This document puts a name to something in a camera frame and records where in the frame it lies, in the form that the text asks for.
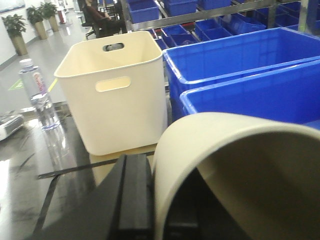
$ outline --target bottle label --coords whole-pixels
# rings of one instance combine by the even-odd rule
[[[33,75],[33,79],[35,80],[36,85],[42,95],[47,93],[45,82],[40,74],[40,72],[35,72]]]

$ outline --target bin handle hole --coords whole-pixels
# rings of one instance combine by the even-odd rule
[[[95,90],[99,93],[127,88],[131,85],[131,79],[128,76],[122,76],[107,80],[98,81],[95,84]]]
[[[125,45],[122,42],[118,42],[115,44],[108,44],[102,47],[102,50],[104,52],[111,52],[114,50],[119,50],[119,49],[123,49],[125,47]]]

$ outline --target black plastic part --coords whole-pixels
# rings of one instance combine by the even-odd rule
[[[153,239],[152,176],[145,154],[128,155],[120,205],[118,240]]]
[[[200,228],[197,216],[197,195],[192,172],[176,193],[166,219],[165,240],[199,240]]]
[[[25,240],[150,240],[153,219],[148,159],[122,155],[82,204]]]
[[[97,189],[81,205],[28,239],[112,239],[117,228],[115,219],[119,215],[125,166],[123,155]]]
[[[170,206],[164,240],[252,240],[195,169]]]

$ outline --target metal shelf rack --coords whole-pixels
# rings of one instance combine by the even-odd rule
[[[247,0],[245,3],[241,3],[241,4],[235,1],[232,1],[233,5],[231,6],[221,7],[221,8],[211,9],[211,10],[201,10],[198,8],[197,12],[194,12],[194,13],[168,17],[168,14],[163,7],[163,3],[159,0],[155,0],[155,2],[159,6],[159,9],[162,15],[161,19],[139,22],[139,23],[132,23],[128,5],[127,5],[127,0],[121,0],[124,19],[125,19],[126,27],[128,31],[140,31],[140,30],[162,28],[170,25],[183,24],[183,23],[193,22],[197,20],[209,19],[213,17],[241,13],[241,12],[246,12],[246,11],[255,10],[255,9],[262,9],[262,8],[270,8],[270,11],[269,11],[270,21],[268,22],[268,27],[273,27],[273,24],[274,24],[273,12],[275,12],[275,6],[277,5],[276,0],[256,0],[256,1]]]

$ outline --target plastic water bottle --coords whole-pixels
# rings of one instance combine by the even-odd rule
[[[20,65],[22,66],[22,70],[19,72],[19,75],[29,100],[38,114],[42,129],[55,129],[60,125],[60,121],[47,92],[47,87],[39,67],[34,66],[30,58],[21,60]]]

